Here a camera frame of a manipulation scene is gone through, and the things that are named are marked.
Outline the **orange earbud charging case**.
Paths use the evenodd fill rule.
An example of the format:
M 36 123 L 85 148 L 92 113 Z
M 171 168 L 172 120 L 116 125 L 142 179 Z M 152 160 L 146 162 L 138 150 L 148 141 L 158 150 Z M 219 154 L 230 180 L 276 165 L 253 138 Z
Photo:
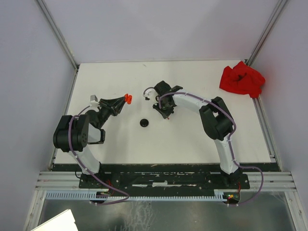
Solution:
M 131 104 L 132 103 L 132 95 L 130 94 L 125 94 L 125 102 L 127 104 Z

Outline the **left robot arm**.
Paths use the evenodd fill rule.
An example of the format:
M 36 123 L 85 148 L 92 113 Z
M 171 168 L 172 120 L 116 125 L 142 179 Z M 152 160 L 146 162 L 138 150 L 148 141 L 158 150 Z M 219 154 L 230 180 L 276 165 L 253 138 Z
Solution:
M 106 184 L 106 175 L 100 172 L 100 162 L 93 156 L 89 145 L 103 144 L 103 125 L 109 117 L 117 116 L 125 104 L 131 104 L 132 96 L 125 94 L 115 99 L 100 99 L 90 96 L 90 104 L 78 115 L 64 115 L 53 135 L 55 148 L 69 153 L 82 173 L 90 176 L 90 183 L 100 188 Z

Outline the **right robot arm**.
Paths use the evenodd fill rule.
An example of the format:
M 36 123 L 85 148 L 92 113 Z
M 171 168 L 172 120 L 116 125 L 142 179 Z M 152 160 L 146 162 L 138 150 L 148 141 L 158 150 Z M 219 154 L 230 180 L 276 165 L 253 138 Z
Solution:
M 153 109 L 158 111 L 164 119 L 174 113 L 176 106 L 199 114 L 206 135 L 214 141 L 218 151 L 222 174 L 221 184 L 226 188 L 234 187 L 241 173 L 238 164 L 235 163 L 231 143 L 236 125 L 224 100 L 221 97 L 207 100 L 189 93 L 183 87 L 172 88 L 164 81 L 156 84 L 154 91 L 155 93 L 145 90 L 143 95 L 145 98 L 155 96 L 157 103 L 153 105 Z

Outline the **black earbud charging case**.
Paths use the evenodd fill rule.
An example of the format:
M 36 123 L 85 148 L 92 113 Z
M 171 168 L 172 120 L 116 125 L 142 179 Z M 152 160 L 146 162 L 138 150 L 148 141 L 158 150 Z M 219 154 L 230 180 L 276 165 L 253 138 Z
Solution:
M 140 120 L 140 126 L 141 127 L 145 128 L 148 125 L 149 125 L 149 120 L 148 119 L 143 118 L 143 119 Z

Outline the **red cloth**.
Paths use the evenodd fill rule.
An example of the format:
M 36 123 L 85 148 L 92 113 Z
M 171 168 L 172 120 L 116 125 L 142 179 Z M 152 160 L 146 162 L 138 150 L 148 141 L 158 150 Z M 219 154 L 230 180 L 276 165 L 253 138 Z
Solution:
M 262 93 L 261 87 L 265 82 L 265 78 L 258 71 L 240 61 L 233 68 L 224 68 L 219 88 L 230 93 L 257 98 Z

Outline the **white paper sheet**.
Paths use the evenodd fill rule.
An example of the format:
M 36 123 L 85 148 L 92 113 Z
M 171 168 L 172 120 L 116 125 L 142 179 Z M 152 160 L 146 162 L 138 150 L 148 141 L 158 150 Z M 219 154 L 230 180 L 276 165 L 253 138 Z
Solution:
M 78 231 L 78 228 L 72 211 L 67 209 L 37 226 L 33 231 Z

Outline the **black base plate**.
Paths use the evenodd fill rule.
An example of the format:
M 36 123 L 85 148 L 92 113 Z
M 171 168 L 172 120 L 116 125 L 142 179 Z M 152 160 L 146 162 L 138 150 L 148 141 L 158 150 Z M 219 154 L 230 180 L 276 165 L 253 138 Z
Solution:
M 205 190 L 250 189 L 242 170 L 227 175 L 218 164 L 101 164 L 98 173 L 81 174 L 80 188 L 103 188 L 101 182 L 118 189 L 132 187 L 198 186 Z

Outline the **left aluminium frame post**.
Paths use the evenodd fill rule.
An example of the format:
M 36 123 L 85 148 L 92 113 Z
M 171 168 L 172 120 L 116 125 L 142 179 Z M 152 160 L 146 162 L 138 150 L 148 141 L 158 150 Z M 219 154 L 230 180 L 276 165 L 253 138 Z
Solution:
M 48 6 L 47 3 L 44 0 L 36 0 L 35 1 L 38 7 L 40 8 L 41 12 L 43 13 L 45 19 L 47 20 L 47 23 L 49 24 L 53 34 L 55 35 L 58 43 L 60 44 L 60 47 L 64 51 L 66 57 L 68 58 L 70 64 L 75 70 L 78 70 L 79 64 L 76 62 L 63 34 L 61 33 L 61 30 L 57 26 Z

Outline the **aluminium frame post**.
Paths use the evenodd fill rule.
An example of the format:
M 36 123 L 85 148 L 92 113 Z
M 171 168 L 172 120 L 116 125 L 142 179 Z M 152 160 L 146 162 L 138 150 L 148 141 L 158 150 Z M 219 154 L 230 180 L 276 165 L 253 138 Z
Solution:
M 44 0 L 36 0 L 35 1 L 38 7 L 40 8 L 41 12 L 43 13 L 45 19 L 47 20 L 47 23 L 49 24 L 53 34 L 55 35 L 58 43 L 60 44 L 60 47 L 64 51 L 66 57 L 68 58 L 70 64 L 75 70 L 78 70 L 79 64 L 76 62 L 63 34 L 61 33 L 61 30 L 57 26 L 48 6 L 47 3 Z
M 267 39 L 269 38 L 272 30 L 274 29 L 275 25 L 277 24 L 279 18 L 281 17 L 283 11 L 287 7 L 289 3 L 289 0 L 279 0 L 277 4 L 275 5 L 266 25 L 261 33 L 261 36 L 259 37 L 255 47 L 253 48 L 250 56 L 248 59 L 246 59 L 245 64 L 247 66 L 252 66 L 252 64 L 255 62 L 257 56 L 261 52 L 263 46 L 265 45 Z

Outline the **aluminium front rail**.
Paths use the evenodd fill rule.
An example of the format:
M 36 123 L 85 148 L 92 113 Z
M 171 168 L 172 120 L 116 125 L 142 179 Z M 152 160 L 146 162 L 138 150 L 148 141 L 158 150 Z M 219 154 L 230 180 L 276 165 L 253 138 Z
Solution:
M 247 172 L 250 189 L 256 192 L 261 184 L 258 172 Z M 264 172 L 263 192 L 295 192 L 297 188 L 290 172 Z M 40 172 L 35 186 L 36 190 L 80 191 L 79 179 L 74 172 Z

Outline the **right aluminium frame post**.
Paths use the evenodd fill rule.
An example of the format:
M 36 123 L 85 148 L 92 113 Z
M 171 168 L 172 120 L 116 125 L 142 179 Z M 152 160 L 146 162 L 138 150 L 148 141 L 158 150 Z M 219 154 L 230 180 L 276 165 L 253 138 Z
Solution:
M 253 48 L 250 56 L 248 59 L 246 59 L 245 64 L 247 66 L 252 66 L 252 64 L 255 62 L 257 56 L 261 52 L 263 46 L 265 45 L 267 39 L 269 38 L 272 30 L 274 29 L 275 25 L 277 24 L 279 18 L 281 17 L 283 11 L 287 7 L 289 3 L 289 0 L 279 0 L 277 4 L 275 5 L 266 25 L 261 33 L 261 36 L 259 37 L 255 47 Z

